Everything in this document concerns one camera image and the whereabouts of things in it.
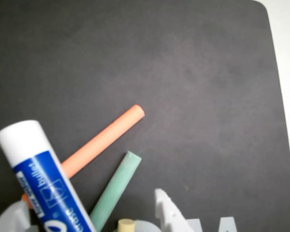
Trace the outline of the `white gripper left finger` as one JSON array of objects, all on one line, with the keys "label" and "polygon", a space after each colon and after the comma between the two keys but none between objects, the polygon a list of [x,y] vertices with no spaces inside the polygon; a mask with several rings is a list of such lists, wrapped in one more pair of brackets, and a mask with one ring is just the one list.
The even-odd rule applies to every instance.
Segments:
[{"label": "white gripper left finger", "polygon": [[20,200],[10,205],[0,215],[0,232],[35,232],[36,225],[31,224],[28,205]]}]

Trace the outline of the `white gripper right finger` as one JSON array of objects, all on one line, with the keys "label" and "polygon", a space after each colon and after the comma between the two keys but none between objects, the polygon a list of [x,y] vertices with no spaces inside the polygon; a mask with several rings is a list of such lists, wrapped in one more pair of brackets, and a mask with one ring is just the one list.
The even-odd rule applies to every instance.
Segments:
[{"label": "white gripper right finger", "polygon": [[168,194],[158,188],[155,194],[155,215],[162,232],[200,232],[199,219],[185,219]]}]

